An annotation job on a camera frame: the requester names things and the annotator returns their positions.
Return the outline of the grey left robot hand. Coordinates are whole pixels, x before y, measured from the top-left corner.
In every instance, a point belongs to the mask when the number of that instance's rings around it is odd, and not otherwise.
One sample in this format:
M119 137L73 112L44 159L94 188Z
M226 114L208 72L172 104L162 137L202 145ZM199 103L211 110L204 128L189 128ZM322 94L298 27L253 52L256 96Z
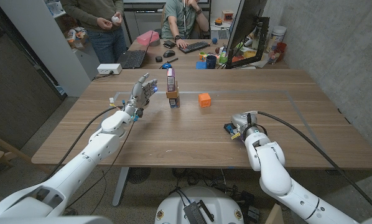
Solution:
M149 98L158 90L157 79L145 82L149 73L143 75L133 86L128 102L124 106L124 112L132 116L137 109L145 107Z

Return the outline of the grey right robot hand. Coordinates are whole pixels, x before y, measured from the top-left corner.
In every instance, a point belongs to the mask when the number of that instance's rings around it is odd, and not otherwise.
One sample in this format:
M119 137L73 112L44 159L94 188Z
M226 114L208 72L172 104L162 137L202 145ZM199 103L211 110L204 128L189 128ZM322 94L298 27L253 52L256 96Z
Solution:
M261 133L258 126L256 115L246 112L231 116L230 123L224 124L223 128L232 136L239 133L240 137L245 140L250 134Z

